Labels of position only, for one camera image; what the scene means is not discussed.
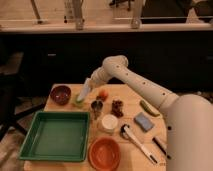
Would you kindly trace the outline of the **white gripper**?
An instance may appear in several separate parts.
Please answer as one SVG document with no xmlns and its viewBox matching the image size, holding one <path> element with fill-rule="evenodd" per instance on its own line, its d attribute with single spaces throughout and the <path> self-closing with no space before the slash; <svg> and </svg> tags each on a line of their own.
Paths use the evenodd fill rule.
<svg viewBox="0 0 213 171">
<path fill-rule="evenodd" d="M 105 71 L 101 68 L 96 69 L 90 77 L 89 81 L 90 87 L 97 88 L 104 85 L 106 83 L 104 78 L 105 78 Z"/>
</svg>

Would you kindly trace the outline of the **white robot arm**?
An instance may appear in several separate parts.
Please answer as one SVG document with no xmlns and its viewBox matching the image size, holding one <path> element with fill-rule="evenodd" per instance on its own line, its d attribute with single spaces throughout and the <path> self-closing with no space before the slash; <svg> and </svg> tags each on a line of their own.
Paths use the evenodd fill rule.
<svg viewBox="0 0 213 171">
<path fill-rule="evenodd" d="M 213 171 L 213 105 L 198 95 L 178 96 L 127 66 L 123 55 L 105 58 L 92 73 L 90 86 L 101 86 L 115 77 L 163 115 L 167 129 L 166 171 Z"/>
</svg>

